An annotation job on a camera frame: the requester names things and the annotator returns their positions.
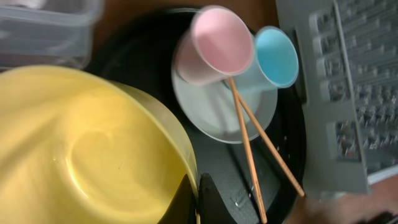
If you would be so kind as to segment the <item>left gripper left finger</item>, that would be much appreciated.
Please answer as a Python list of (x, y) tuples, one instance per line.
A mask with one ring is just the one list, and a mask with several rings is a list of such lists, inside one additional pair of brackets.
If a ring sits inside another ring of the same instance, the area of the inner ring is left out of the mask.
[(185, 175), (158, 224), (196, 224), (195, 202), (190, 180)]

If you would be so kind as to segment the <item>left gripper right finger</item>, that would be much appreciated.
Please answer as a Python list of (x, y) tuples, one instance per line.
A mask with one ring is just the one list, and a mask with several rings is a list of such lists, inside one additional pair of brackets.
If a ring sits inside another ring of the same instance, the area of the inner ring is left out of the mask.
[(237, 224), (209, 173), (201, 175), (198, 193), (201, 224)]

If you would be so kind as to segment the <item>wooden chopstick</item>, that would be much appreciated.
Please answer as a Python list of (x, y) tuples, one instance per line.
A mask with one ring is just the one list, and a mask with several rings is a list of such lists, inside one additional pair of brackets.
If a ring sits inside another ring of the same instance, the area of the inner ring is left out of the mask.
[(239, 98), (238, 98), (238, 91), (236, 89), (236, 86), (234, 84), (234, 80), (232, 77), (228, 78), (228, 83), (229, 83), (230, 89), (233, 93), (234, 105), (236, 108), (236, 114), (237, 114), (238, 121), (239, 121), (239, 127), (241, 130), (241, 135), (242, 135), (242, 139), (243, 139), (244, 150), (246, 153), (246, 159), (247, 159), (248, 165), (249, 165), (251, 180), (252, 180), (252, 184), (254, 186), (254, 192), (255, 192), (255, 196), (256, 196), (257, 206), (259, 208), (261, 223), (266, 224), (267, 223), (266, 209), (265, 209), (265, 206), (264, 206), (264, 203), (262, 200), (261, 188), (260, 188), (260, 185), (258, 182), (255, 163), (254, 163), (254, 159), (252, 156), (250, 140), (248, 138), (246, 125), (244, 122), (244, 116), (243, 116), (243, 113), (241, 110), (241, 105), (240, 105)]
[(238, 100), (241, 104), (241, 106), (244, 108), (246, 114), (249, 116), (250, 120), (254, 124), (255, 128), (257, 129), (259, 135), (261, 136), (262, 140), (265, 142), (267, 147), (269, 148), (271, 154), (274, 156), (276, 159), (277, 163), (280, 165), (282, 170), (284, 171), (284, 174), (287, 176), (289, 179), (290, 183), (294, 186), (296, 189), (297, 193), (299, 196), (304, 197), (305, 192), (293, 173), (290, 171), (289, 167), (287, 164), (284, 162), (283, 158), (280, 156), (277, 148), (273, 145), (272, 141), (269, 139), (268, 135), (266, 132), (263, 130), (262, 126), (259, 124), (258, 120), (254, 116), (253, 112), (249, 109), (248, 105), (246, 102), (243, 100), (242, 96), (238, 93)]

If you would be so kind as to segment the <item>yellow bowl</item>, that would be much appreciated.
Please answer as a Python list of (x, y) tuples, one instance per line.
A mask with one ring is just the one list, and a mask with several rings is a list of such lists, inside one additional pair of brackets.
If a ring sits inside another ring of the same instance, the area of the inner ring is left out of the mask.
[(2, 223), (158, 223), (197, 163), (153, 96), (72, 68), (1, 73)]

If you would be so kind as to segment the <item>blue plastic cup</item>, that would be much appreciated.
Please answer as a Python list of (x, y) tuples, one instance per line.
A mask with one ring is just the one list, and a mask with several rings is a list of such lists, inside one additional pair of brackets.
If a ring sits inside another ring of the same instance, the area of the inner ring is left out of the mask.
[(296, 49), (287, 34), (274, 26), (254, 36), (254, 60), (234, 78), (239, 91), (269, 91), (292, 86), (299, 73)]

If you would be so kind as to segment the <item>pink plastic cup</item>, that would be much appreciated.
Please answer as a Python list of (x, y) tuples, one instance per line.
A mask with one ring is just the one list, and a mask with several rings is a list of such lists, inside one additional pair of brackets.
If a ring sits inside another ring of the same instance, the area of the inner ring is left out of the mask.
[(175, 70), (187, 83), (208, 85), (244, 73), (254, 60), (254, 41), (243, 20), (223, 6), (206, 6), (181, 39)]

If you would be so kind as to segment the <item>grey dishwasher rack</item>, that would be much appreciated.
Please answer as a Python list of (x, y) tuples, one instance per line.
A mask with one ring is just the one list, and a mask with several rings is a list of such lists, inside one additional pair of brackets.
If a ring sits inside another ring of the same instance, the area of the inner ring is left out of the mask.
[(397, 0), (278, 0), (298, 52), (305, 193), (368, 194), (397, 174)]

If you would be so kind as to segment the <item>clear plastic waste bin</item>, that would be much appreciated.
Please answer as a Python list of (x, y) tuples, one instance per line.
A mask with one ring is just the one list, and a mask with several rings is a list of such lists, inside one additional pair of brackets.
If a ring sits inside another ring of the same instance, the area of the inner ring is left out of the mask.
[(1, 0), (1, 70), (85, 68), (103, 11), (103, 0)]

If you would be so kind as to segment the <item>grey ceramic plate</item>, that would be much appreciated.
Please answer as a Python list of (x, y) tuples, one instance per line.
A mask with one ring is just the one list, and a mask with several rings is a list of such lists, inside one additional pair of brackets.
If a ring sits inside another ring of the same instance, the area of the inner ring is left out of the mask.
[[(205, 86), (191, 85), (181, 78), (176, 63), (172, 65), (171, 76), (176, 99), (195, 127), (217, 141), (242, 143), (233, 94), (226, 80)], [(266, 129), (276, 111), (277, 90), (245, 90), (238, 77), (234, 82), (259, 124)]]

